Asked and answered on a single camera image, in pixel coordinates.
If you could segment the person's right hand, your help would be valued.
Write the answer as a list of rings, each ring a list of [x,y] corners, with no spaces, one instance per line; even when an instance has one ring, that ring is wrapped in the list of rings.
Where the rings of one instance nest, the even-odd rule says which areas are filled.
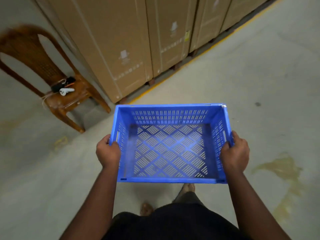
[[[247,141],[239,136],[238,144],[226,142],[220,153],[220,160],[226,175],[243,173],[249,163],[250,148]]]

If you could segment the person's left hand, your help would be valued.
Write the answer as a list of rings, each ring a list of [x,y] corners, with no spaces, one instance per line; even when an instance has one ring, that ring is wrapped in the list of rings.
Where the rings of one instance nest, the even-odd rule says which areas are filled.
[[[102,139],[96,145],[96,156],[103,169],[118,169],[121,150],[116,141],[110,145],[102,145]]]

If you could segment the blue perforated plastic crate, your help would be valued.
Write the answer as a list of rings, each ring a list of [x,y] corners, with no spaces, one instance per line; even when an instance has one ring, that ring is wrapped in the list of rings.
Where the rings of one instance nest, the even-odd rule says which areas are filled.
[[[114,141],[117,182],[227,184],[220,154],[234,140],[225,104],[117,105]]]

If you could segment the person's left forearm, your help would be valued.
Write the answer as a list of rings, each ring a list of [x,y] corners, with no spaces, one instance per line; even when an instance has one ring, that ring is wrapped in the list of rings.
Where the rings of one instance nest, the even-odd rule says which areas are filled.
[[[118,165],[103,167],[86,200],[59,240],[101,240],[110,228]]]

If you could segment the person's right forearm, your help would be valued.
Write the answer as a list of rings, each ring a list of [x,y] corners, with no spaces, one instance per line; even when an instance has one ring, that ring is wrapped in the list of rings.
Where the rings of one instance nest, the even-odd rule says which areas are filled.
[[[225,169],[239,230],[252,240],[291,240],[281,228],[244,173]]]

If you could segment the person's right foot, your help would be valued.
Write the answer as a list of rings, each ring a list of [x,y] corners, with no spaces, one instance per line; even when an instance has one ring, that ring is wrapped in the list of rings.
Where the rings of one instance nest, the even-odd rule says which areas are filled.
[[[188,193],[188,192],[195,192],[195,185],[194,183],[185,183],[183,184],[180,192],[179,192],[179,195],[184,195],[185,193]]]

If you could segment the person's foot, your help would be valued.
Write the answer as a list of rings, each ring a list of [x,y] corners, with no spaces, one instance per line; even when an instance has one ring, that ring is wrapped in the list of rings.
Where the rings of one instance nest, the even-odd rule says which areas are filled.
[[[148,202],[143,202],[140,208],[140,216],[147,217],[150,216],[154,212],[153,206]]]
[[[183,184],[180,192],[179,192],[179,195],[184,195],[185,193],[188,193],[188,192],[195,192],[195,185],[194,183],[185,183]]]

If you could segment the black handheld device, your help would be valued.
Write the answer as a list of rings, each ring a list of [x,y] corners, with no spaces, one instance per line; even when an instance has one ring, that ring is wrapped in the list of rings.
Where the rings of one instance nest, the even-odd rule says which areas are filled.
[[[71,85],[73,85],[75,83],[75,81],[76,81],[76,79],[72,76],[67,77],[66,79],[62,79],[61,81],[58,81],[56,84],[54,84],[50,87],[51,91],[53,93],[57,93],[60,91],[60,89],[70,87]]]

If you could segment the person's dark trousers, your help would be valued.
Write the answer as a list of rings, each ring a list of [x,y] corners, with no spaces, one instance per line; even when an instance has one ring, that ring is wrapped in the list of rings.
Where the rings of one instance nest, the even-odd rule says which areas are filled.
[[[192,191],[180,191],[176,198],[172,201],[172,203],[198,204],[205,207],[205,205],[200,201],[195,192]]]

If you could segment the person's left foot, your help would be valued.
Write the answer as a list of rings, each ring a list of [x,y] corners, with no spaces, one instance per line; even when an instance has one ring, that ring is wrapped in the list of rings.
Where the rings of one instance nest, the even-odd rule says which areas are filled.
[[[147,217],[150,216],[154,212],[153,206],[148,202],[143,202],[140,208],[140,216]]]

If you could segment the widest tall cardboard box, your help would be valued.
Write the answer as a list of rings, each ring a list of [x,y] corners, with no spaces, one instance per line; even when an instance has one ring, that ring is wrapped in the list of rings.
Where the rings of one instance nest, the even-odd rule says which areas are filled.
[[[153,79],[145,0],[34,0],[113,103]]]

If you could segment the brown plastic chair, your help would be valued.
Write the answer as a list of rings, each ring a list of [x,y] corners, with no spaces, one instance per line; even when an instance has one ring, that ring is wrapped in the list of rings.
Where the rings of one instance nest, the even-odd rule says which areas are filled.
[[[74,77],[76,81],[68,88],[74,88],[74,92],[70,92],[66,96],[61,96],[59,92],[54,93],[50,88],[49,92],[43,93],[18,73],[10,69],[1,58],[0,69],[40,97],[42,102],[46,104],[56,118],[76,131],[84,133],[85,129],[67,116],[68,112],[71,112],[80,103],[89,98],[93,98],[107,113],[110,113],[111,109],[97,89],[91,85],[74,66],[54,36],[46,30],[32,24],[23,24],[16,28],[9,28],[0,33],[0,53],[6,54],[26,65],[51,87],[69,76],[62,72],[51,60],[43,48],[39,36],[44,36],[49,39],[73,70],[74,76],[72,77]]]

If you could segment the person's black shirt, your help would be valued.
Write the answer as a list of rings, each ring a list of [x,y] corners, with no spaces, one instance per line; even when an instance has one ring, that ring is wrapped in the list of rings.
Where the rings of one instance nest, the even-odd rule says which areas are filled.
[[[195,203],[171,203],[149,216],[117,214],[101,240],[250,240],[219,214]]]

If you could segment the cardboard box with yellow sticker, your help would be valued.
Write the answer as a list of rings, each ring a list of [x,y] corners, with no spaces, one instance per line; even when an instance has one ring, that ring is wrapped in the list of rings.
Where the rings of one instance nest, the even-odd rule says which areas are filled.
[[[154,77],[184,60],[198,0],[145,0]]]

